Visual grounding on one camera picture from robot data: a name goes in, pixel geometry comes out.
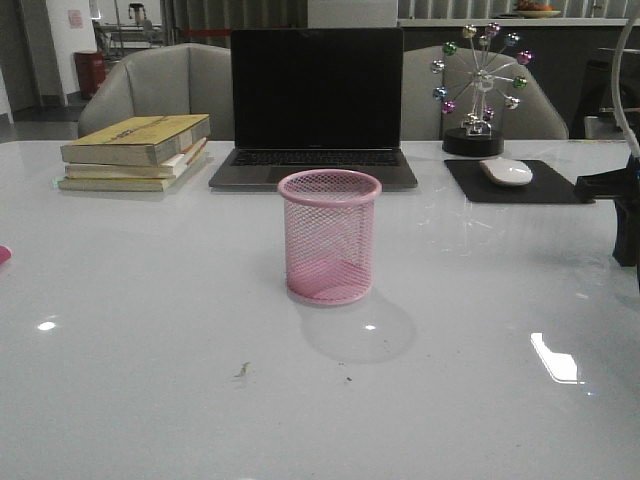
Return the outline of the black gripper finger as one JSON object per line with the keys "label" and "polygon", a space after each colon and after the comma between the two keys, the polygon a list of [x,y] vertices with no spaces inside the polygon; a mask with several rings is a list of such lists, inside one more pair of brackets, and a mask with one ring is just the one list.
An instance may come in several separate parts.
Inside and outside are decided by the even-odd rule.
{"label": "black gripper finger", "polygon": [[639,158],[631,154],[622,169],[579,176],[574,194],[583,202],[614,202],[617,230],[613,257],[621,266],[639,267]]}

